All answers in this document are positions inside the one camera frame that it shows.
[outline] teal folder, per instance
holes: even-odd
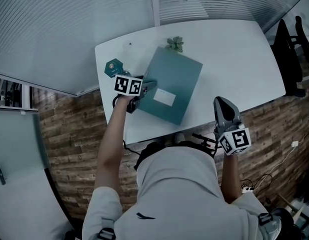
[[[176,51],[158,47],[143,78],[156,80],[157,86],[141,100],[139,109],[179,126],[202,66]]]

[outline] teal hexagonal object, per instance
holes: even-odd
[[[109,77],[114,78],[115,75],[121,75],[123,73],[123,66],[124,64],[120,60],[114,58],[105,64],[104,72]]]

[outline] white marker cube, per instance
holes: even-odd
[[[227,155],[241,153],[251,146],[249,128],[226,131],[218,141]]]
[[[139,96],[143,80],[122,74],[115,75],[114,91],[126,96]]]

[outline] window blind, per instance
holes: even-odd
[[[256,21],[266,31],[299,0],[159,0],[160,23],[207,19]]]
[[[153,26],[152,0],[0,0],[0,74],[78,94],[96,45]]]

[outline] black office chair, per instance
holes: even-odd
[[[300,16],[295,17],[295,30],[298,36],[292,36],[291,38],[296,38],[296,41],[293,44],[299,44],[302,47],[304,56],[306,60],[309,62],[309,41],[305,35],[302,19]]]
[[[286,23],[280,20],[275,40],[271,45],[272,52],[278,64],[286,96],[304,97],[306,91],[297,88],[297,82],[303,80],[303,72],[295,51]]]

